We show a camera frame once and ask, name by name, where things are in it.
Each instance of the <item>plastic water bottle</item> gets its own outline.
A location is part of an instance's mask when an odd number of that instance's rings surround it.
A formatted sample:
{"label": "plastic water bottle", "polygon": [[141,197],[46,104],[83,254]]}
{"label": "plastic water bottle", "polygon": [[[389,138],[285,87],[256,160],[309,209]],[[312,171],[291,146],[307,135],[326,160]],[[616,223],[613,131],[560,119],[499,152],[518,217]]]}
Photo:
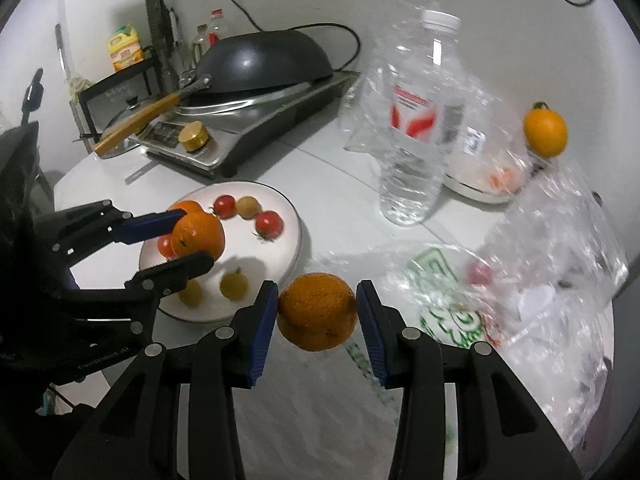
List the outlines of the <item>plastic water bottle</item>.
{"label": "plastic water bottle", "polygon": [[220,40],[234,36],[236,31],[225,18],[222,9],[212,10],[209,19],[209,27],[207,27],[207,35],[209,37],[209,46],[214,46]]}
{"label": "plastic water bottle", "polygon": [[395,147],[382,170],[380,210],[398,225],[423,221],[440,194],[446,156],[460,131],[466,75],[458,57],[460,19],[427,9],[423,30],[396,67],[390,121]]}

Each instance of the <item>pan handle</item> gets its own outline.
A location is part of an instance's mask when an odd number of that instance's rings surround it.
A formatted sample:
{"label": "pan handle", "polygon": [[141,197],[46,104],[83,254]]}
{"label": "pan handle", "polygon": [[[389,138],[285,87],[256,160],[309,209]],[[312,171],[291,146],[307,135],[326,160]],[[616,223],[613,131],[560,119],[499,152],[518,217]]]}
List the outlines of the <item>pan handle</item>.
{"label": "pan handle", "polygon": [[211,76],[205,74],[185,88],[169,94],[155,103],[141,108],[124,121],[114,124],[102,133],[102,140],[94,147],[98,156],[104,156],[132,134],[140,133],[153,119],[168,112],[177,105],[183,97],[203,90],[211,85]]}

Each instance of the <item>orange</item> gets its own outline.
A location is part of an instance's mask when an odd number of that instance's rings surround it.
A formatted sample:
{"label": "orange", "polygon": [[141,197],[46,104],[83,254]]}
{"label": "orange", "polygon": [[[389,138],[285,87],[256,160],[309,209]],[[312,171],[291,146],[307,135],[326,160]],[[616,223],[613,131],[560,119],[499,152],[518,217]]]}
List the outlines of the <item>orange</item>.
{"label": "orange", "polygon": [[187,213],[175,225],[171,245],[178,257],[207,251],[217,260],[225,250],[225,231],[216,216],[204,211]]}
{"label": "orange", "polygon": [[356,326],[353,292],[332,274],[297,277],[278,299],[280,333],[303,350],[318,352],[344,343]]}
{"label": "orange", "polygon": [[169,208],[169,211],[173,211],[174,209],[182,209],[185,213],[199,213],[200,211],[204,211],[202,206],[195,200],[177,202]]}
{"label": "orange", "polygon": [[562,115],[550,110],[545,103],[534,104],[522,125],[529,147],[539,156],[549,158],[564,152],[569,130]]}

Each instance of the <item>cherry tomato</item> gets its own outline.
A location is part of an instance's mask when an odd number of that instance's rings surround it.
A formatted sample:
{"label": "cherry tomato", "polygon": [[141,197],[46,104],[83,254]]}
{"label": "cherry tomato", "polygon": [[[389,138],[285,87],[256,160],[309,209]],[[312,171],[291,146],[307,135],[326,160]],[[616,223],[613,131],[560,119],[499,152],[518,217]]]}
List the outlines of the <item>cherry tomato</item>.
{"label": "cherry tomato", "polygon": [[273,240],[282,234],[284,222],[275,211],[263,211],[255,217],[255,231],[265,240]]}
{"label": "cherry tomato", "polygon": [[231,195],[221,195],[213,203],[213,212],[223,220],[236,215],[236,199]]}
{"label": "cherry tomato", "polygon": [[171,233],[158,238],[158,252],[169,260],[175,258],[174,248],[171,245]]}
{"label": "cherry tomato", "polygon": [[466,270],[466,281],[471,285],[491,285],[494,272],[484,262],[473,262]]}

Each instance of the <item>wooden handle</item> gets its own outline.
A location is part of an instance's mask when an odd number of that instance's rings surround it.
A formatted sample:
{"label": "wooden handle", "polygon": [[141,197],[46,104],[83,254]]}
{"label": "wooden handle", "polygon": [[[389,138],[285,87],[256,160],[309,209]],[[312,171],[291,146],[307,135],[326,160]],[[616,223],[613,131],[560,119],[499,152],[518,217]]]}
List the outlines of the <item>wooden handle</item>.
{"label": "wooden handle", "polygon": [[131,117],[114,124],[111,128],[107,128],[102,133],[102,140],[95,145],[94,152],[98,156],[105,155],[130,135],[142,131],[158,115],[169,111],[179,102],[180,96],[178,94],[169,94],[155,103],[140,108]]}

